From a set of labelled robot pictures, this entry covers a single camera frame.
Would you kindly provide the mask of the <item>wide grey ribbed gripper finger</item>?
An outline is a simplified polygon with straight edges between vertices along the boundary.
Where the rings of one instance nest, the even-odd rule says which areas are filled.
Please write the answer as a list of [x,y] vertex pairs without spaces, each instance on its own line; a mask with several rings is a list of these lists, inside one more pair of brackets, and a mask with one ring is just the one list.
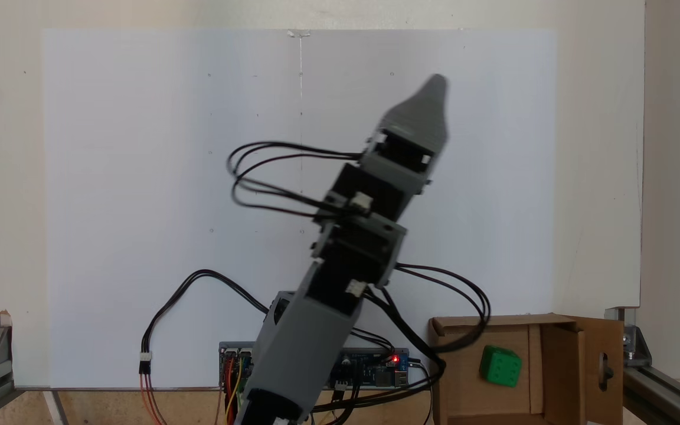
[[439,156],[449,137],[445,114],[448,86],[445,76],[432,74],[416,93],[385,112],[377,130],[427,155]]

